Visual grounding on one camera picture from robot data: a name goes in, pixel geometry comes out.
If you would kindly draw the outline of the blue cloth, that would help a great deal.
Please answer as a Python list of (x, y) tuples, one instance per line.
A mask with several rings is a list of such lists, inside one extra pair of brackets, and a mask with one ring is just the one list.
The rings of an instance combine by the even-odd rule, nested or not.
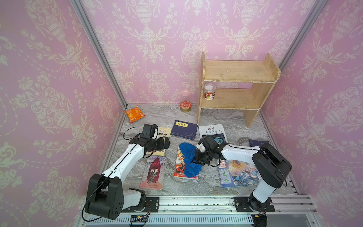
[(189, 143), (181, 143), (179, 145), (180, 151), (184, 156), (184, 174), (188, 178), (193, 178), (199, 175), (200, 171), (202, 170), (201, 164), (196, 164), (193, 162), (197, 148)]

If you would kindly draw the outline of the red manga comic book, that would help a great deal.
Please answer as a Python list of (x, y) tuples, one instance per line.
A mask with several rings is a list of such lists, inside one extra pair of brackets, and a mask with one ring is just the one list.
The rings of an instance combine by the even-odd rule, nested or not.
[(184, 170), (185, 170), (184, 155), (181, 152), (180, 147), (178, 147), (177, 156), (176, 156), (176, 163), (175, 163), (174, 177), (198, 180), (199, 176), (187, 177), (184, 174)]

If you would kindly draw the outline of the navy Guiguzi book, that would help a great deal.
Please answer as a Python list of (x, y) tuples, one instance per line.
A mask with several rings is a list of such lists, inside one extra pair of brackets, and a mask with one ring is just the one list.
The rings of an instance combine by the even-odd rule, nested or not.
[(269, 144), (269, 141), (249, 140), (250, 147), (256, 147), (256, 146), (260, 147), (265, 143)]

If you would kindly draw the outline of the yellow history picture book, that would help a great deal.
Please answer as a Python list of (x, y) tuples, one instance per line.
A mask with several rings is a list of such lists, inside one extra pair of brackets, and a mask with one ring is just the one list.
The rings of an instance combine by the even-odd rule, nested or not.
[[(159, 138), (163, 138), (163, 137), (170, 137), (171, 135), (171, 128), (165, 128), (165, 127), (159, 127), (158, 128), (158, 136), (156, 139), (159, 139)], [(166, 149), (165, 150), (161, 150), (161, 151), (152, 151), (152, 152), (147, 152), (146, 153), (146, 156), (147, 157), (150, 157), (151, 155), (155, 155), (155, 156), (164, 156), (165, 155), (165, 152), (166, 152)]]

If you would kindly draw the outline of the aluminium front rail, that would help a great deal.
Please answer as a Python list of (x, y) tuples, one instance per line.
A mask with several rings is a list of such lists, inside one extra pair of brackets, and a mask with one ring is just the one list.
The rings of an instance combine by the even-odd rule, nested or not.
[(149, 207), (131, 208), (115, 220), (79, 215), (76, 227), (322, 227), (307, 195), (273, 195), (263, 211), (253, 211), (242, 196), (155, 195)]

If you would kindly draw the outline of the wooden two-tier shelf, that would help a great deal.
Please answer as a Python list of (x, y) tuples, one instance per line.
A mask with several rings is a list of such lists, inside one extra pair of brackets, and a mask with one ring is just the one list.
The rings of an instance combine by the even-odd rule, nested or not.
[[(201, 55), (197, 120), (203, 109), (241, 110), (251, 127), (281, 76), (270, 54), (262, 61), (207, 60)], [(216, 86), (213, 100), (204, 98), (204, 85)]]

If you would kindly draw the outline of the colourful sunflower magazine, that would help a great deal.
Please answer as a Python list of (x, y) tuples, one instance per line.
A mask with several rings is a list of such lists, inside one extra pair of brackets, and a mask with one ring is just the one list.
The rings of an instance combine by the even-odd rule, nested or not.
[(262, 179), (255, 165), (236, 160), (221, 160), (218, 171), (222, 188), (257, 186)]

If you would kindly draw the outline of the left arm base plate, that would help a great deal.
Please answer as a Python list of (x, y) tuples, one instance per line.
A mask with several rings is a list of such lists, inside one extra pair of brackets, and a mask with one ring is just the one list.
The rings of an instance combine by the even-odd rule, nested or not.
[(144, 206), (134, 206), (122, 210), (122, 213), (158, 213), (160, 204), (160, 197), (146, 197)]

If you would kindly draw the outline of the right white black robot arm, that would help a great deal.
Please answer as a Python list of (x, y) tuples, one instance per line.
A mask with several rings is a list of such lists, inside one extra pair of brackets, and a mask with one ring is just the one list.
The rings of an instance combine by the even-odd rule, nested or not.
[(234, 160), (254, 164), (262, 179), (249, 196), (250, 207), (260, 211), (268, 204), (267, 200), (281, 188), (292, 170), (291, 163), (272, 145), (244, 147), (223, 142), (218, 144), (210, 135), (204, 136), (197, 144), (194, 163), (211, 165), (211, 161)]

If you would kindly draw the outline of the white red cup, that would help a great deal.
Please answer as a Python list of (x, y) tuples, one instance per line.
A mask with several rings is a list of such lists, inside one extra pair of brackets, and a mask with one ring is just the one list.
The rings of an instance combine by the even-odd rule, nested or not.
[(208, 101), (214, 99), (216, 93), (216, 86), (212, 83), (207, 83), (204, 85), (204, 98)]

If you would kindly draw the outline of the orange snack bag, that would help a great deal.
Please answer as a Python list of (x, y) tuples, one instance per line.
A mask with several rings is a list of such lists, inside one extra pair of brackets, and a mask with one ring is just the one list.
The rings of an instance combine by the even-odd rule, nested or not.
[(130, 123), (136, 122), (145, 117), (145, 114), (140, 110), (138, 106), (130, 110), (126, 110), (124, 111), (124, 113), (127, 115)]

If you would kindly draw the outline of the Hamlet purple red book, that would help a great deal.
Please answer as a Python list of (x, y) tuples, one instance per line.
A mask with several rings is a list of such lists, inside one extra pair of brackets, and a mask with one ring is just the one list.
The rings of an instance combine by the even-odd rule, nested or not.
[(151, 156), (147, 159), (144, 169), (141, 189), (162, 190), (164, 182), (164, 173), (167, 164), (167, 158), (161, 156)]

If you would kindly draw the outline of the white science magazine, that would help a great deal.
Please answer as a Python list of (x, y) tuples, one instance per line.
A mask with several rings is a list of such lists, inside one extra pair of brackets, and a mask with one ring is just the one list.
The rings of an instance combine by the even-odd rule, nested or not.
[(210, 135), (218, 144), (228, 142), (222, 124), (199, 126), (200, 138)]

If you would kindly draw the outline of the right aluminium corner post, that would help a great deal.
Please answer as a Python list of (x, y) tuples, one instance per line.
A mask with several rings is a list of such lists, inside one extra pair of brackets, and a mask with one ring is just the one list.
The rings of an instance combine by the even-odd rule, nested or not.
[(313, 22), (326, 5), (326, 1), (271, 1), (275, 7), (269, 18), (265, 18), (264, 32), (259, 36), (256, 47), (260, 57), (271, 55), (281, 69), (281, 80), (263, 106), (263, 113), (272, 110), (282, 86), (287, 83), (288, 69), (294, 62), (301, 60), (303, 41), (307, 40)]

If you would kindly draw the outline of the aluminium corner post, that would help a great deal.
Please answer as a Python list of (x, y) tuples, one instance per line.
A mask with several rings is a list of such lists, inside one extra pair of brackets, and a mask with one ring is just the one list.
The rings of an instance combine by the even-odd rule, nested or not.
[(111, 65), (109, 64), (105, 51), (103, 50), (101, 43), (99, 42), (95, 29), (93, 28), (91, 21), (89, 20), (87, 13), (82, 5), (82, 2), (79, 0), (70, 0), (71, 4), (73, 5), (73, 8), (90, 40), (90, 43), (98, 56), (98, 59), (100, 60), (100, 64), (102, 65), (103, 69), (105, 70), (106, 76), (108, 77), (111, 86), (113, 87), (117, 98), (119, 99), (119, 102), (121, 103), (123, 110), (125, 110), (128, 107), (128, 104), (126, 103), (126, 99), (122, 93), (122, 90), (120, 88), (120, 85), (112, 71)]
[(313, 22), (326, 5), (326, 1), (271, 1), (275, 7), (269, 18), (265, 18), (264, 32), (259, 36), (256, 47), (260, 57), (271, 55), (281, 69), (281, 80), (263, 106), (263, 113), (272, 110), (282, 86), (287, 83), (288, 69), (294, 62), (301, 60), (303, 41), (307, 40)]

